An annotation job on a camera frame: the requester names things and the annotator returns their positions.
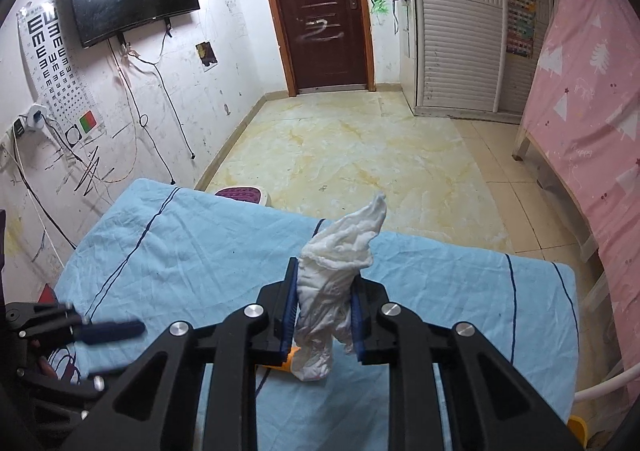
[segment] poster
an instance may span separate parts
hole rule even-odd
[[[532,57],[535,21],[536,0],[508,0],[508,53]]]
[[[91,92],[74,65],[53,0],[22,8],[18,30],[40,103],[70,147],[104,127]]]

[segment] white cloth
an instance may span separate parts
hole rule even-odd
[[[369,242],[385,221],[385,195],[316,234],[298,258],[300,315],[294,341],[300,347],[291,371],[301,381],[326,377],[333,363],[333,337],[353,351],[350,288],[354,277],[373,264]]]

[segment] white wall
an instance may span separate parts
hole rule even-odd
[[[265,92],[287,89],[269,0],[241,0],[249,41]]]
[[[286,90],[282,59],[273,28],[273,19],[268,0],[241,0],[247,30],[257,60],[260,81],[265,91]],[[389,14],[371,16],[376,82],[400,81],[399,35],[394,34],[394,18],[391,2]]]
[[[394,33],[392,2],[388,1],[389,14],[371,15],[371,36],[373,39],[373,60],[376,82],[400,82],[400,34]],[[396,15],[403,10],[396,2]]]
[[[43,0],[17,0],[0,28],[0,88],[3,88],[0,132],[6,131],[18,113],[24,113],[33,103],[15,18],[18,9],[29,1],[39,4]],[[149,116],[148,129],[180,186],[194,185],[229,134],[264,93],[252,44],[242,27],[241,4],[236,1],[234,7],[233,3],[233,0],[200,0],[200,11],[173,18],[174,37],[167,38],[159,65],[196,153],[195,160],[190,160],[158,78],[148,69],[152,67],[125,68],[140,110]],[[68,35],[74,36],[75,27],[69,23],[64,8],[60,8],[60,14],[61,25],[66,24],[66,29],[72,32]],[[143,58],[156,61],[162,34],[163,25],[155,23],[127,32],[125,36]],[[211,41],[219,61],[208,72],[203,71],[194,46],[203,40]],[[58,146],[53,141],[40,133],[26,134],[18,141],[28,181],[66,234],[78,242],[109,208],[111,199],[116,199],[135,178],[145,176],[164,182],[170,178],[146,133],[139,127],[135,129],[135,140],[124,87],[116,76],[107,45],[101,43],[89,49],[78,46],[72,50],[106,124],[106,134],[87,147],[89,150],[98,146],[98,174],[104,176],[114,167],[109,179],[119,179],[127,174],[136,159],[129,177],[107,184],[111,198],[100,183],[97,191],[82,196],[84,185],[78,192],[74,189],[84,168],[70,165],[64,157],[56,160]],[[224,110],[225,104],[229,115]],[[113,139],[127,124],[129,126]],[[82,149],[76,151],[84,156]],[[0,156],[0,207],[7,209],[8,214],[7,262],[3,273],[6,297],[9,301],[37,298],[45,282],[55,283],[60,266],[47,241],[44,250],[39,251],[42,227],[14,164],[5,154]],[[60,256],[66,261],[70,247],[48,220],[45,222]]]

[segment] brown door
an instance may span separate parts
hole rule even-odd
[[[366,84],[360,0],[279,0],[298,89]]]

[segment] white wardrobe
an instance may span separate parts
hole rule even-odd
[[[535,0],[533,49],[507,52],[507,0],[411,0],[401,7],[402,89],[415,114],[519,122],[554,0]]]

